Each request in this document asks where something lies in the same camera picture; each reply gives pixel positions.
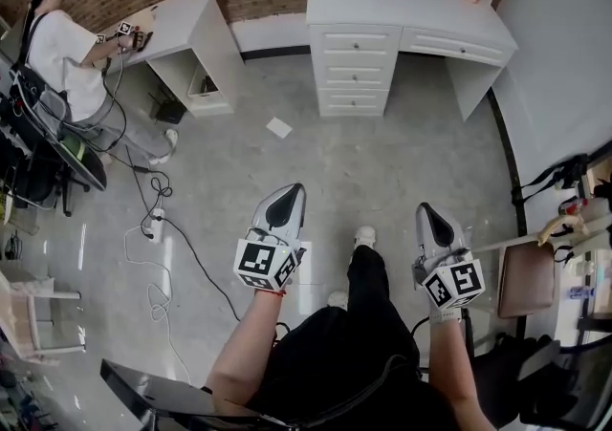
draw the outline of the black bag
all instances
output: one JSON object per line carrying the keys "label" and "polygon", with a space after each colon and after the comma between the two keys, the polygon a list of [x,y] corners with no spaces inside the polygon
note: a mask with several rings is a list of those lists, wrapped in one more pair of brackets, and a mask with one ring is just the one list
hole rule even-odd
{"label": "black bag", "polygon": [[[523,205],[530,198],[537,195],[540,191],[544,191],[547,188],[550,188],[554,184],[559,182],[563,182],[561,185],[561,189],[569,189],[576,186],[576,183],[580,181],[580,179],[586,174],[586,169],[589,163],[588,154],[578,154],[569,160],[565,160],[562,162],[558,162],[557,164],[545,169],[535,180],[531,183],[525,184],[523,186],[518,186],[513,188],[513,205]],[[527,186],[533,186],[534,184],[542,183],[546,178],[551,176],[551,179],[542,186],[536,193],[528,196],[527,198],[522,198],[522,189]]]}

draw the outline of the power strip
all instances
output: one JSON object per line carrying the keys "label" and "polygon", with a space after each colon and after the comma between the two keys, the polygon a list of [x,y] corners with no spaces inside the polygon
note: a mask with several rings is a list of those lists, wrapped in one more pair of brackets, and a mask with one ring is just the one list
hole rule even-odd
{"label": "power strip", "polygon": [[164,238],[165,211],[163,208],[155,208],[151,214],[154,219],[151,220],[151,227],[149,228],[149,232],[153,234],[150,241],[153,244],[159,244]]}

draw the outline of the white t-shirt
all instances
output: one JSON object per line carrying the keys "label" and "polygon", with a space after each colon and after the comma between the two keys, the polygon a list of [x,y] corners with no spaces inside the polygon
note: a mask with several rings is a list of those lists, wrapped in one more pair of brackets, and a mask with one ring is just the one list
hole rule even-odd
{"label": "white t-shirt", "polygon": [[79,66],[96,40],[62,10],[49,12],[33,35],[28,63],[58,93],[67,92],[72,121],[91,117],[106,98],[102,73]]}

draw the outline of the paper on floor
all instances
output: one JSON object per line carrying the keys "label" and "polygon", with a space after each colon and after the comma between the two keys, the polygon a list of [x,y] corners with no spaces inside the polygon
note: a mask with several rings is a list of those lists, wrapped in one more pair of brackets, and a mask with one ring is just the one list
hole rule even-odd
{"label": "paper on floor", "polygon": [[283,120],[277,119],[274,117],[270,120],[270,123],[266,125],[268,130],[272,130],[275,134],[277,134],[281,139],[285,139],[289,133],[294,130],[292,127],[287,125]]}

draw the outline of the gray floor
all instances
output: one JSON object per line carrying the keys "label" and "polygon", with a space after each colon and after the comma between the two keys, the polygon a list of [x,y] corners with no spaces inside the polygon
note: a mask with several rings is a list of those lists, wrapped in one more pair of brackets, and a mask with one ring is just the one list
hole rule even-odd
{"label": "gray floor", "polygon": [[[174,189],[164,201],[167,216],[188,234],[239,314],[252,292],[231,271],[237,239],[257,203],[287,183],[306,186],[302,238],[313,243],[310,268],[295,278],[282,310],[281,320],[292,327],[322,307],[330,291],[346,288],[360,225],[378,231],[391,296],[408,327],[427,315],[409,270],[418,255],[414,211],[420,202],[447,207],[471,227],[474,245],[515,236],[510,179],[491,108],[481,103],[467,123],[461,120],[443,59],[400,56],[380,119],[321,119],[308,55],[249,66],[253,78],[264,78],[260,92],[233,116],[185,118],[176,156],[162,167]],[[266,129],[273,116],[294,127],[286,139]],[[76,192],[73,218],[42,215],[40,232],[24,240],[26,266],[48,270],[61,289],[83,295],[80,303],[65,301],[55,309],[67,321],[61,325],[65,337],[77,340],[77,325],[84,329],[87,353],[64,356],[56,368],[35,369],[53,390],[43,380],[35,388],[67,430],[140,429],[98,376],[102,358],[186,380],[167,343],[165,322],[150,319],[147,286],[163,287],[163,270],[124,258],[123,233],[144,215],[132,172],[114,162],[108,177],[104,193]],[[141,180],[152,202],[148,178]],[[133,259],[171,269],[172,340],[193,384],[203,385],[235,325],[227,302],[172,228],[159,246],[134,231],[128,248]],[[488,314],[475,312],[477,336],[487,334]],[[417,342],[426,359],[426,327]]]}

